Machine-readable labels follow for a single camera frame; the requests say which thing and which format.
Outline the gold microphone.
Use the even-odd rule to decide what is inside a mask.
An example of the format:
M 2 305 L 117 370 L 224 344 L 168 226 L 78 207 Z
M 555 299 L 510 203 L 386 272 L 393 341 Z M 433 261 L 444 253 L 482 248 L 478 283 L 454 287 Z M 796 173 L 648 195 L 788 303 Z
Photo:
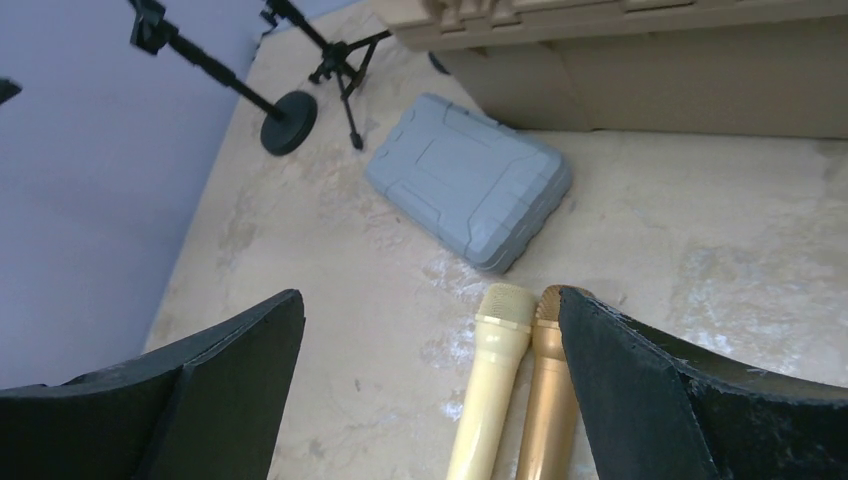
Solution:
M 579 404 L 559 324 L 562 285 L 542 293 L 532 322 L 533 373 L 515 477 L 568 476 Z

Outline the black tripod mic stand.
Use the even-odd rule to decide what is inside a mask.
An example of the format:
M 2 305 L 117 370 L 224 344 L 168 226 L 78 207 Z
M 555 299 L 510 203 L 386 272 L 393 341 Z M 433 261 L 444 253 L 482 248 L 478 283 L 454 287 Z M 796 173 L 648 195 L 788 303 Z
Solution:
M 378 43 L 389 38 L 392 33 L 389 30 L 383 30 L 353 43 L 344 41 L 330 42 L 308 22 L 303 13 L 291 1 L 265 0 L 264 3 L 265 7 L 261 11 L 260 16 L 271 26 L 269 32 L 278 26 L 278 18 L 285 19 L 300 29 L 321 50 L 321 63 L 308 76 L 308 80 L 318 85 L 323 79 L 336 79 L 340 90 L 340 100 L 345 107 L 351 130 L 350 139 L 352 146 L 356 150 L 363 150 L 364 142 L 357 131 L 349 97 L 362 84 Z M 347 58 L 351 53 L 361 48 L 366 48 L 365 55 L 360 65 L 353 67 L 347 61 Z

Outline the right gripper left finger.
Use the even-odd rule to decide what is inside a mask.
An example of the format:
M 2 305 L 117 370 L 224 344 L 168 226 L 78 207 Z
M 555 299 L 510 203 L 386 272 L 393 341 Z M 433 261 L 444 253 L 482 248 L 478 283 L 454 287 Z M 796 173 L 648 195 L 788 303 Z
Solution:
M 305 330 L 282 291 L 134 359 L 1 393 L 5 479 L 264 479 Z

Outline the black round base shockmount stand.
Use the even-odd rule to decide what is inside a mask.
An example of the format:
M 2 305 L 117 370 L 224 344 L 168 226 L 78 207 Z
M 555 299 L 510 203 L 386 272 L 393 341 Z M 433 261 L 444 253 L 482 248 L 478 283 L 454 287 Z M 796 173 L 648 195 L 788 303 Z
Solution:
M 430 61 L 430 64 L 438 73 L 440 73 L 441 75 L 450 75 L 448 70 L 443 66 L 443 64 L 438 60 L 438 58 L 433 52 L 428 52 L 427 57 Z

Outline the cream microphone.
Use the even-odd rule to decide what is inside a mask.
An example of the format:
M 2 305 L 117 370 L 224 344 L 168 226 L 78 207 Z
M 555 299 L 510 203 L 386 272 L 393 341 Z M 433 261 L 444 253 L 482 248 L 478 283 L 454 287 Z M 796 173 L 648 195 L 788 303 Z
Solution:
M 448 479 L 489 479 L 518 367 L 528 350 L 537 300 L 533 292 L 495 283 L 475 315 L 474 358 Z

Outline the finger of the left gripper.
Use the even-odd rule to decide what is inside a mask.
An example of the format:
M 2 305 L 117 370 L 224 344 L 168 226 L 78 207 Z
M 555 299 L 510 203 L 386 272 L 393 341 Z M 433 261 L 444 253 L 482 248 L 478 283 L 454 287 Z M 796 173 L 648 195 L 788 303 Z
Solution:
M 22 87 L 10 78 L 0 79 L 0 104 L 11 100 L 22 91 Z

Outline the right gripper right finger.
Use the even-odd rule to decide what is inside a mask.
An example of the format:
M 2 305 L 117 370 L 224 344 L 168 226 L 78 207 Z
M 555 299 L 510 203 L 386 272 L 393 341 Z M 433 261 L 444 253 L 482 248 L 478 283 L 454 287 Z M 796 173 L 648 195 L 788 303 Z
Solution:
M 847 391 L 760 369 L 575 287 L 559 325 L 602 479 L 843 479 Z

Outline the black stand for green microphone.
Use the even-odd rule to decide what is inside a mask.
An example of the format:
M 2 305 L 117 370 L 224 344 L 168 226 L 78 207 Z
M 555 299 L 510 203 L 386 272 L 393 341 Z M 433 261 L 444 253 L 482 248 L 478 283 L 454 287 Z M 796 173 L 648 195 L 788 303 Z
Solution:
M 171 47 L 219 84 L 237 92 L 265 112 L 260 142 L 268 153 L 287 155 L 307 139 L 318 114 L 317 102 L 311 94 L 294 90 L 271 103 L 242 82 L 229 67 L 182 36 L 178 27 L 165 19 L 166 8 L 161 3 L 130 0 L 129 4 L 135 11 L 130 43 L 152 56 L 164 46 Z

